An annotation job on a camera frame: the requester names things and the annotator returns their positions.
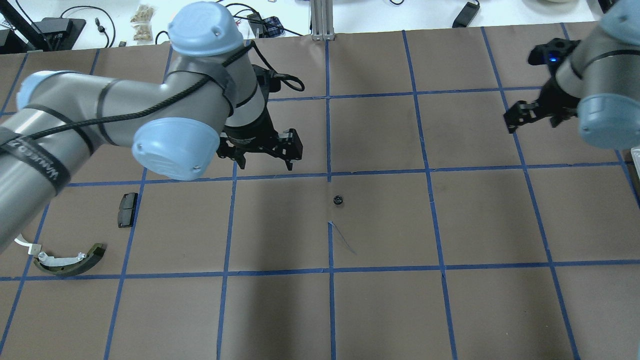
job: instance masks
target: black plug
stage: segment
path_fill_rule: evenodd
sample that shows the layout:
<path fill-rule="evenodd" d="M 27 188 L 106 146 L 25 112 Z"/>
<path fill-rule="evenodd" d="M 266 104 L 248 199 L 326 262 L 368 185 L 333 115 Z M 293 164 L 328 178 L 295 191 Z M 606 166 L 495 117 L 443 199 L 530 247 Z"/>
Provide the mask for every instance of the black plug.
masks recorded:
<path fill-rule="evenodd" d="M 100 25 L 100 19 L 95 18 L 95 25 L 98 27 L 98 32 L 99 33 L 103 33 L 106 30 L 104 29 L 104 26 Z"/>

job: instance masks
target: plastic bag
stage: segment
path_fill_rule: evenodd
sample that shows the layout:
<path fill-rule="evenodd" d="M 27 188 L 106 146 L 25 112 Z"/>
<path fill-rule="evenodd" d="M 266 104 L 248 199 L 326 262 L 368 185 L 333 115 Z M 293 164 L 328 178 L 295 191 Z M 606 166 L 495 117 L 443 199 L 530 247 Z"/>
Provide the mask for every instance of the plastic bag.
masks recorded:
<path fill-rule="evenodd" d="M 151 32 L 151 18 L 156 9 L 148 4 L 140 5 L 138 11 L 131 17 L 131 26 L 134 30 L 133 40 L 153 40 Z"/>

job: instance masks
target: metal frame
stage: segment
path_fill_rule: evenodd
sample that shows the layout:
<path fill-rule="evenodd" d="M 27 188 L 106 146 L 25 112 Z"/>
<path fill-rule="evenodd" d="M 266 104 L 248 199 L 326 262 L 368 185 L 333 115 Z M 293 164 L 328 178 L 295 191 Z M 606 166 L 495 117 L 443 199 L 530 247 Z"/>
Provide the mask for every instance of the metal frame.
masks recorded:
<path fill-rule="evenodd" d="M 333 0 L 311 0 L 311 38 L 333 40 Z"/>

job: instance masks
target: blue cap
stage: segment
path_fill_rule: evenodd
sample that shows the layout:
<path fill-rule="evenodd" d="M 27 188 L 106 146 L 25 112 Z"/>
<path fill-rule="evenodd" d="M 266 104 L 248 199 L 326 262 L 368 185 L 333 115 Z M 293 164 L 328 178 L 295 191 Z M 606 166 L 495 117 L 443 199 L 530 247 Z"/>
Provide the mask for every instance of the blue cap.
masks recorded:
<path fill-rule="evenodd" d="M 627 44 L 640 46 L 640 1 L 618 1 L 600 21 L 607 34 Z"/>
<path fill-rule="evenodd" d="M 603 149 L 640 145 L 640 102 L 618 94 L 585 97 L 578 105 L 580 136 Z"/>
<path fill-rule="evenodd" d="M 29 101 L 31 101 L 31 95 L 33 95 L 33 92 L 36 90 L 36 88 L 41 82 L 45 81 L 46 79 L 50 78 L 55 74 L 61 74 L 65 72 L 74 72 L 74 71 L 44 70 L 44 71 L 34 72 L 33 74 L 27 76 L 27 78 L 22 82 L 20 86 L 20 91 L 18 91 L 18 94 L 15 96 L 15 102 L 16 102 L 16 105 L 18 106 L 18 110 L 24 109 L 24 107 L 29 104 Z"/>
<path fill-rule="evenodd" d="M 183 7 L 168 26 L 173 49 L 186 56 L 214 56 L 238 48 L 243 36 L 227 8 L 206 1 Z"/>
<path fill-rule="evenodd" d="M 209 125 L 166 117 L 142 125 L 133 136 L 133 157 L 147 169 L 175 180 L 195 180 L 207 170 L 220 146 Z"/>

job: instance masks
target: white surface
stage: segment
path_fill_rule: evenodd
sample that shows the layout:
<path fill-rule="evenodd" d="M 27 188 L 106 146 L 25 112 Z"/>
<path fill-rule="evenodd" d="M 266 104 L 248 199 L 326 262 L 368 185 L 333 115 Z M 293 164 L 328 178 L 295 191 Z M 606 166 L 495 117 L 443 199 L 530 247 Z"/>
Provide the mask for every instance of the white surface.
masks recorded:
<path fill-rule="evenodd" d="M 548 24 L 553 22 L 581 22 L 599 20 L 602 11 L 597 0 L 572 0 L 569 3 L 552 3 L 548 0 L 480 0 L 481 8 L 471 26 L 501 26 L 521 24 Z M 157 13 L 152 19 L 154 36 L 166 30 L 167 23 L 190 0 L 21 0 L 22 7 L 34 21 L 43 17 L 57 17 L 71 6 L 93 5 L 105 9 L 116 24 L 116 40 L 126 40 L 127 46 L 151 44 L 133 41 L 133 30 L 129 20 L 140 3 L 154 5 Z M 222 4 L 233 3 L 224 0 Z M 301 34 L 309 34 L 309 2 L 302 0 L 244 0 L 260 12 L 263 17 L 277 16 L 285 28 Z M 450 28 L 453 20 L 467 0 L 405 0 L 394 6 L 388 0 L 333 0 L 333 18 L 336 33 L 369 33 L 414 29 Z M 242 10 L 231 7 L 232 13 Z M 67 17 L 83 18 L 87 24 L 74 49 L 103 47 L 106 39 L 96 30 L 93 19 L 98 17 L 111 37 L 111 23 L 106 16 L 92 9 L 73 10 Z M 246 21 L 241 31 L 247 36 Z M 161 35 L 160 42 L 166 40 Z"/>

